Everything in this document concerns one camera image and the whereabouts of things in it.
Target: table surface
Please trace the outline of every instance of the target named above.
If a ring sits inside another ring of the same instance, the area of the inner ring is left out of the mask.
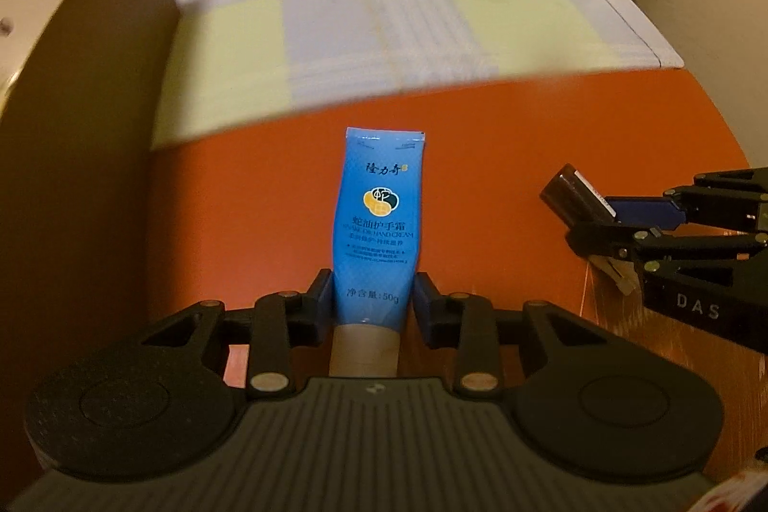
[[[698,172],[747,167],[685,70],[501,82],[369,99],[210,136],[153,156],[152,315],[203,298],[230,308],[303,290],[331,266],[347,126],[421,130],[420,269],[443,292],[504,309],[545,299],[707,378],[727,423],[709,464],[722,478],[765,444],[765,361],[621,298],[564,241],[539,191],[573,163],[604,195],[658,195]],[[405,373],[444,374],[406,328]]]

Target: black clamp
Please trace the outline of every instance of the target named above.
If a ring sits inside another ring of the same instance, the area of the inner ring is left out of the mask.
[[[333,272],[306,293],[278,292],[225,311],[203,300],[48,377],[25,422],[48,467],[100,480],[160,475],[203,456],[246,401],[295,391],[291,347],[320,345]],[[224,384],[230,345],[250,345],[245,392]]]
[[[550,302],[496,310],[480,296],[443,296],[420,273],[412,303],[424,343],[457,350],[453,392],[500,401],[569,471],[662,480],[700,470],[717,442],[723,411],[707,382]],[[520,387],[503,388],[500,345],[519,347]]]
[[[574,180],[571,171],[542,198],[566,221],[574,253],[632,261],[648,309],[768,354],[768,168],[697,174],[661,198],[608,197],[603,213],[562,209],[583,208],[582,197],[596,206],[591,186],[561,182]],[[664,232],[686,222],[739,234]]]

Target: brown cardboard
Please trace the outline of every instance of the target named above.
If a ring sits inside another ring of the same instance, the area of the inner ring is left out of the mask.
[[[23,406],[147,320],[147,163],[174,0],[64,0],[0,118],[0,501],[40,474]]]

